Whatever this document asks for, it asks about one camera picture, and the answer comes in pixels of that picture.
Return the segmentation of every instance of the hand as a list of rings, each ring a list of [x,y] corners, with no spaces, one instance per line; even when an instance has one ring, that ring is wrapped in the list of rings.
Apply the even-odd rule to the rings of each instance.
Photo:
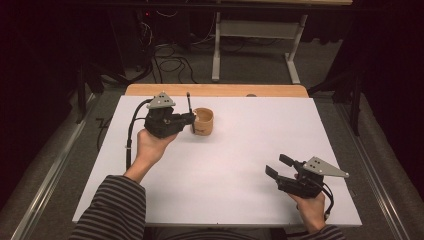
[[[309,233],[319,232],[325,227],[325,196],[321,192],[316,198],[304,199],[293,194],[288,195],[297,203],[300,216]]]
[[[137,134],[137,155],[133,165],[125,172],[124,176],[140,183],[150,168],[155,165],[165,153],[165,149],[177,134],[159,139],[142,129]]]

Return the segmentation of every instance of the white tabletop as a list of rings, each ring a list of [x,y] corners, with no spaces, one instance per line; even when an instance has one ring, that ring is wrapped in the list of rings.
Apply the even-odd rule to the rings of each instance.
[[[122,96],[73,221],[89,206],[107,175],[125,171],[125,144],[135,108],[151,96]],[[174,113],[188,112],[185,97]],[[169,226],[284,226],[301,224],[294,201],[265,174],[269,165],[293,177],[280,154],[298,161],[317,156],[338,167],[313,99],[283,97],[192,97],[193,108],[214,111],[210,136],[187,126],[141,184],[147,191],[146,221]],[[147,114],[141,108],[139,117]],[[133,146],[139,120],[134,126]],[[359,226],[361,220],[343,178],[325,177],[335,195],[328,223]]]

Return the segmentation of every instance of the black cable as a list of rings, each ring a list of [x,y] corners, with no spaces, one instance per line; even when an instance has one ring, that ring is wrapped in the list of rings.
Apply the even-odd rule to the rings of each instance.
[[[134,115],[133,115],[133,117],[132,117],[132,120],[131,120],[130,126],[128,127],[128,139],[127,139],[127,146],[126,146],[126,149],[127,149],[126,169],[127,169],[127,170],[131,167],[131,143],[132,143],[131,135],[132,135],[132,130],[133,130],[133,128],[134,128],[134,122],[137,120],[137,114],[138,114],[138,111],[140,111],[140,108],[141,108],[144,104],[146,104],[146,103],[150,103],[152,100],[153,100],[153,99],[147,99],[147,100],[144,100],[142,103],[140,103],[140,104],[137,106],[137,108],[135,109]]]
[[[97,152],[100,152],[100,137],[102,136],[102,132],[104,129],[109,128],[109,123],[112,120],[112,117],[108,118],[108,120],[106,120],[105,123],[103,123],[103,118],[96,118],[96,120],[100,121],[100,131],[99,134],[97,135]]]
[[[333,192],[331,191],[330,187],[328,187],[328,185],[325,184],[325,183],[324,183],[324,186],[326,186],[328,188],[328,191],[327,191],[327,189],[325,189],[323,186],[319,185],[314,180],[312,180],[312,179],[308,179],[308,180],[309,180],[310,183],[318,186],[325,193],[325,195],[327,195],[327,197],[330,199],[330,205],[328,206],[327,210],[324,212],[324,221],[327,221],[328,217],[330,216],[331,209],[334,206],[334,195],[333,195]],[[305,236],[307,234],[309,234],[308,231],[303,231],[303,232],[296,232],[296,233],[286,234],[286,236],[287,236],[287,238],[292,238],[292,237]]]
[[[164,56],[156,56],[157,51],[159,51],[160,49],[163,49],[163,48],[169,48],[169,49],[172,50],[172,52],[170,54],[167,54],[167,55],[164,55]],[[190,69],[190,80],[193,83],[198,84],[198,82],[196,82],[194,80],[194,75],[193,75],[194,71],[193,71],[193,68],[191,67],[190,63],[188,62],[188,60],[184,57],[173,57],[174,54],[175,54],[175,49],[172,46],[164,46],[164,47],[158,48],[155,51],[154,60],[155,60],[155,63],[156,63],[156,67],[158,68],[159,74],[161,76],[161,83],[163,83],[161,71],[173,72],[173,71],[176,71],[176,70],[181,68],[180,71],[178,72],[178,82],[182,84],[183,82],[181,80],[181,73],[183,72],[185,67],[188,66],[188,68]],[[164,59],[164,61],[162,61],[160,64],[158,64],[157,58]],[[174,62],[174,61],[178,62],[177,67],[174,67],[172,69],[164,69],[163,64],[166,64],[166,63],[169,63],[169,62]]]

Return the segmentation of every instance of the cup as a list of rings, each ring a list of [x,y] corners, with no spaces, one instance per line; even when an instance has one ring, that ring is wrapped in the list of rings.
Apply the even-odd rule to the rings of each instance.
[[[208,108],[196,108],[193,110],[196,115],[194,120],[194,134],[199,136],[208,136],[213,129],[213,112]]]

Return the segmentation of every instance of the silver metal plate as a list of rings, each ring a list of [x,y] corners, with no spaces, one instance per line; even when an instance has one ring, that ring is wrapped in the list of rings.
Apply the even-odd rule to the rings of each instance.
[[[165,108],[175,106],[175,102],[165,93],[161,92],[155,96],[153,100],[147,105],[148,109]]]
[[[322,176],[334,176],[343,178],[349,177],[349,173],[344,172],[317,157],[312,157],[307,163],[303,165],[303,168]]]

